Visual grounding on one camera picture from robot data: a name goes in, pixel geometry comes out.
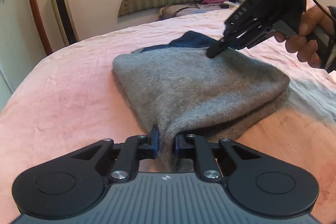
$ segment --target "folded gray sweater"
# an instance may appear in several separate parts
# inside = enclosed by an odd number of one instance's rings
[[[166,48],[115,58],[113,69],[147,132],[160,130],[159,157],[168,170],[174,136],[196,130],[209,141],[236,139],[280,108],[289,78],[238,51],[216,58],[206,48]]]

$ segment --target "ribbed gray surface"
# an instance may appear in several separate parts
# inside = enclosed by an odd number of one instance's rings
[[[235,205],[224,189],[194,173],[139,173],[114,185],[88,212],[65,220],[40,220],[22,215],[14,224],[316,224],[310,215],[286,220],[261,218]]]

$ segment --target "wooden door frame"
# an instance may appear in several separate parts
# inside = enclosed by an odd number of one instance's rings
[[[41,18],[40,10],[37,4],[37,0],[29,0],[30,7],[31,7],[31,13],[33,14],[33,18],[35,21],[36,29],[38,32],[38,35],[41,39],[42,45],[44,47],[44,50],[47,55],[50,55],[53,53],[53,50],[51,48],[51,45],[49,43],[49,39],[47,36],[47,33],[45,32],[43,21]]]

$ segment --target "gold tower fan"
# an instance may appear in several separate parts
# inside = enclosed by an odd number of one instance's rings
[[[68,0],[51,0],[51,4],[65,46],[78,42],[78,35],[71,16]]]

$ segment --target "door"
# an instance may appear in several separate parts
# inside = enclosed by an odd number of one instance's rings
[[[28,0],[0,0],[0,102],[10,97],[8,88],[15,90],[44,57]]]

